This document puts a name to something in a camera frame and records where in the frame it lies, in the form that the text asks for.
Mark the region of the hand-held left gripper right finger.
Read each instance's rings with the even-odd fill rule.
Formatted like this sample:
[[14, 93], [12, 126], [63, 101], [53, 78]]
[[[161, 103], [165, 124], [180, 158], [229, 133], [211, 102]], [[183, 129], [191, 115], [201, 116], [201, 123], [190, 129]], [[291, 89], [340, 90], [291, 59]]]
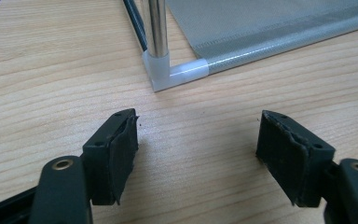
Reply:
[[278, 112], [263, 110], [256, 156], [268, 168], [291, 203], [317, 207], [319, 184], [335, 149], [307, 128]]

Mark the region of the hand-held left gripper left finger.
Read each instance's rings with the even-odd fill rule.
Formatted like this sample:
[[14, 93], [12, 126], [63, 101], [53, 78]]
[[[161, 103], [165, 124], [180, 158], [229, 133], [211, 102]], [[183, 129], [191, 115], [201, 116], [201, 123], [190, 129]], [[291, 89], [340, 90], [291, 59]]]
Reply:
[[138, 151], [134, 108], [113, 114], [84, 144], [82, 161], [94, 205], [120, 204]]

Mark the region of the grey two-tier shelf rack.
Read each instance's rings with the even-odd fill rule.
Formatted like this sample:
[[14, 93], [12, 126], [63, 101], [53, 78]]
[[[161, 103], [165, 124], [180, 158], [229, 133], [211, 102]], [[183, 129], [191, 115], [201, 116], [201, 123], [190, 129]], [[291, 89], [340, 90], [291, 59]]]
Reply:
[[[123, 0], [154, 91], [358, 30], [358, 0]], [[170, 65], [166, 11], [197, 59]]]

